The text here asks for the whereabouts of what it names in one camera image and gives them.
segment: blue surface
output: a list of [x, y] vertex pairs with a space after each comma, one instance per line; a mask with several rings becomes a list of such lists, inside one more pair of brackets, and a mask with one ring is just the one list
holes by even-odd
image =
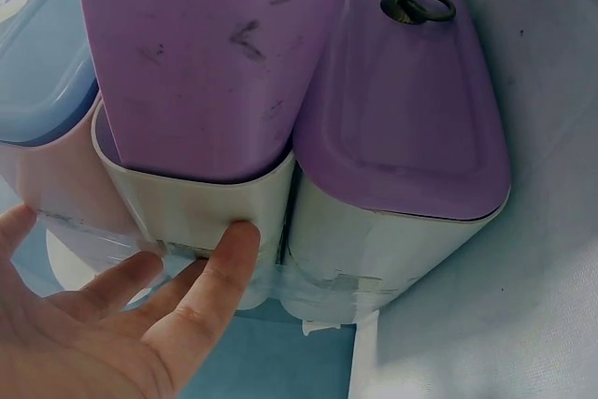
[[[0, 210], [18, 198], [0, 179]], [[61, 290], [50, 269], [46, 233], [38, 224], [13, 257], [23, 280], [46, 296]], [[219, 345], [181, 399], [346, 399], [355, 330], [326, 330], [305, 337], [300, 321], [278, 301], [237, 312]]]
[[0, 141], [51, 142], [97, 93], [79, 0], [29, 0], [0, 39]]

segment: white cylindrical base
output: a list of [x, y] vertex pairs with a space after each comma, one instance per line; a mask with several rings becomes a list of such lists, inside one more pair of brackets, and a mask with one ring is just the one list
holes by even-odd
[[356, 322], [406, 291], [500, 210], [478, 221], [364, 210], [303, 176], [284, 258], [286, 282], [302, 297], [282, 296], [282, 305], [300, 320]]

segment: plastic storage box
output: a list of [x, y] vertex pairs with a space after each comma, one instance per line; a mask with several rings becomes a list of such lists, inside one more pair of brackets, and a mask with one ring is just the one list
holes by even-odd
[[[317, 300], [282, 302], [302, 320], [354, 322], [387, 304], [508, 197], [503, 129], [464, 1], [406, 1], [346, 1], [295, 127], [304, 176], [285, 264]], [[422, 15], [431, 20], [414, 24]]]

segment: blue lid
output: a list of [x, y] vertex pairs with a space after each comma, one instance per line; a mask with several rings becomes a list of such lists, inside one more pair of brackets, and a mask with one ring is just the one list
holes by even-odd
[[0, 0], [1, 20], [0, 141], [48, 143], [80, 121], [97, 93], [80, 2]]

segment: pull ring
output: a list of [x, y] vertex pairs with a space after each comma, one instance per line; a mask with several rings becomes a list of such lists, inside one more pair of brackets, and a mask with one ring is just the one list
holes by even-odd
[[457, 8], [450, 0], [437, 0], [447, 11], [432, 13], [416, 0], [381, 0], [380, 8], [389, 18], [400, 23], [420, 25], [427, 21], [447, 22], [455, 19]]

